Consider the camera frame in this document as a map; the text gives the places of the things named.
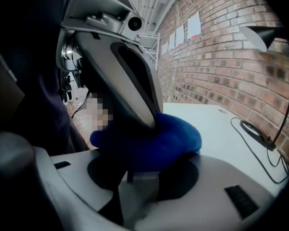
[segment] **black lamp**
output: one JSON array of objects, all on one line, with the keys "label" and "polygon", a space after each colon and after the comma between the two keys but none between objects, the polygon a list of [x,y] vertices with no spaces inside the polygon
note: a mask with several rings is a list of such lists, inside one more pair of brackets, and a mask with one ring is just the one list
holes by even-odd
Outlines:
[{"label": "black lamp", "polygon": [[[241,26],[240,32],[249,40],[257,49],[266,52],[275,38],[289,39],[284,28],[267,27],[267,26]],[[281,133],[289,113],[289,103],[285,113],[284,120],[273,141],[266,141],[265,146],[269,149],[275,148],[275,142]]]},{"label": "black lamp", "polygon": [[266,52],[275,38],[288,39],[284,28],[267,26],[241,26],[240,32],[257,49]]}]

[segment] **blue plush toy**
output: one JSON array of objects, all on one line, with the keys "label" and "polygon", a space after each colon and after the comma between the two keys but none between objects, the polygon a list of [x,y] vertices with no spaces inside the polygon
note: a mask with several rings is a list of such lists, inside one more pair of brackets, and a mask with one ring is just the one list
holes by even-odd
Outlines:
[{"label": "blue plush toy", "polygon": [[199,153],[201,136],[189,123],[162,113],[157,113],[155,133],[129,129],[112,121],[103,131],[94,131],[91,144],[119,161],[134,172],[167,169],[186,153]]}]

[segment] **table surface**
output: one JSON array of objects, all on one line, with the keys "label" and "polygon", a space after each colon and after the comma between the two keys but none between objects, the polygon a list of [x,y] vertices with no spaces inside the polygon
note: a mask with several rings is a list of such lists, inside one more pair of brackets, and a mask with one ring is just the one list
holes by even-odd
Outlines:
[{"label": "table surface", "polygon": [[[164,103],[164,113],[179,117],[197,128],[202,138],[200,154],[230,163],[262,185],[273,196],[277,196],[286,185],[287,180],[276,185],[269,179],[238,132],[231,126],[231,118],[237,116],[230,111],[218,105]],[[286,176],[282,164],[279,163],[277,167],[272,167],[267,159],[266,148],[242,129],[239,120],[233,120],[233,124],[241,132],[271,176],[276,181],[282,180]],[[269,156],[271,161],[276,164],[279,153],[276,150],[269,151]]]}]

